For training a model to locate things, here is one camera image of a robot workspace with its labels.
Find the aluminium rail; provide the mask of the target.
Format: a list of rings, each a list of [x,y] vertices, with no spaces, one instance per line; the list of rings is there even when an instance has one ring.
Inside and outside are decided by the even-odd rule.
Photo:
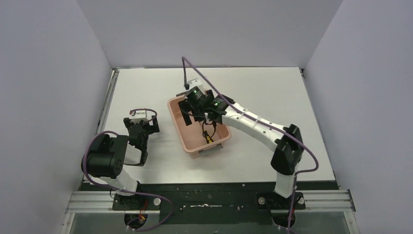
[[[298,191],[295,198],[299,201],[295,207],[296,212],[355,212],[355,206],[351,199],[350,191],[345,190],[307,190]],[[290,208],[277,208],[270,204],[270,199],[264,196],[253,195],[246,201],[175,201],[174,207],[180,211],[190,208],[236,208],[242,210],[246,207],[266,208],[270,207],[272,213],[285,213]],[[122,205],[118,198],[110,197],[105,191],[81,191],[71,195],[67,214],[97,214],[97,213],[124,213],[124,214],[159,214],[162,201],[159,198],[149,198],[148,203],[141,208],[130,208]]]
[[[106,96],[105,96],[104,105],[103,105],[103,108],[102,108],[102,111],[101,111],[101,115],[99,117],[96,133],[102,132],[104,130],[105,125],[106,125],[106,120],[107,120],[110,104],[111,104],[111,101],[112,101],[112,98],[113,98],[114,90],[115,90],[115,87],[116,87],[118,75],[119,75],[119,69],[118,68],[113,68],[112,76],[111,76],[109,86],[108,86],[108,89],[107,89],[107,93],[106,93]]]

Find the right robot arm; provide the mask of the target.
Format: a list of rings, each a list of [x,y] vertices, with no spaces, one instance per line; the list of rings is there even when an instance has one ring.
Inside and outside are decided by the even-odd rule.
[[[277,173],[274,192],[287,199],[293,194],[294,175],[302,158],[301,132],[298,126],[282,126],[267,121],[244,109],[224,95],[214,96],[211,90],[197,86],[188,90],[178,102],[186,125],[194,121],[235,128],[264,144],[273,152],[271,167]]]

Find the pink plastic bin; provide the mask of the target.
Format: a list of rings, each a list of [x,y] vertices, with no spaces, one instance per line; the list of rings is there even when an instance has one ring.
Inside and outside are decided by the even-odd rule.
[[[217,124],[216,128],[211,125],[205,125],[205,130],[213,139],[212,143],[207,144],[202,135],[201,122],[196,122],[193,120],[193,117],[190,117],[192,124],[189,126],[185,125],[178,105],[178,102],[183,99],[184,96],[181,95],[170,99],[167,103],[172,123],[176,129],[183,150],[188,153],[192,159],[195,159],[222,149],[224,144],[232,137],[230,129],[221,124]]]

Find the left side aluminium rail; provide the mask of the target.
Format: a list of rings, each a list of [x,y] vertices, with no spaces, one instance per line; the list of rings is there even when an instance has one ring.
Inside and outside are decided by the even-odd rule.
[[[96,133],[102,132],[104,130],[105,125],[106,125],[106,120],[107,120],[110,104],[111,104],[111,101],[112,101],[112,98],[113,98],[114,90],[115,90],[115,87],[116,87],[118,75],[119,75],[119,69],[118,68],[113,68],[112,76],[111,76],[109,86],[108,86],[108,89],[107,89],[107,93],[106,93],[106,96],[105,96],[104,105],[103,105],[103,108],[102,108],[102,111],[101,111],[101,115],[99,117]]]

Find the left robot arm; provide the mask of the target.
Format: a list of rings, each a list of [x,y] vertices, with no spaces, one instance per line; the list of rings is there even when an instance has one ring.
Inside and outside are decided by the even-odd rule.
[[[111,131],[104,131],[92,140],[81,169],[87,176],[103,180],[104,187],[121,196],[140,193],[140,183],[123,169],[124,165],[144,166],[148,158],[149,135],[160,132],[157,116],[148,118],[144,113],[126,117],[123,123],[127,135],[111,137]]]

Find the yellow black handled screwdriver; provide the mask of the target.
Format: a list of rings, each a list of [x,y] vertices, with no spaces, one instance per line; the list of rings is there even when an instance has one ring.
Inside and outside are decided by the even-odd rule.
[[[210,137],[208,132],[205,130],[205,122],[202,123],[202,135],[203,135],[203,138],[206,140],[207,144],[213,142],[213,139]]]

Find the aluminium front rail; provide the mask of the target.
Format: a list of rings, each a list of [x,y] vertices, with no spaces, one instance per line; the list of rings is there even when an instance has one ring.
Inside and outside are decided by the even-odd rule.
[[[355,206],[351,199],[350,191],[345,190],[307,190],[298,191],[295,198],[299,201],[295,207],[296,212],[355,212]],[[264,196],[253,195],[246,201],[175,201],[174,207],[180,211],[190,208],[236,208],[242,210],[246,207],[266,208],[270,207],[272,213],[285,213],[290,208],[277,208],[270,204],[270,199]],[[105,191],[81,191],[71,195],[67,214],[97,214],[97,213],[124,213],[124,214],[159,214],[162,201],[159,198],[149,198],[148,203],[141,208],[130,208],[122,205],[118,198],[110,197]]]

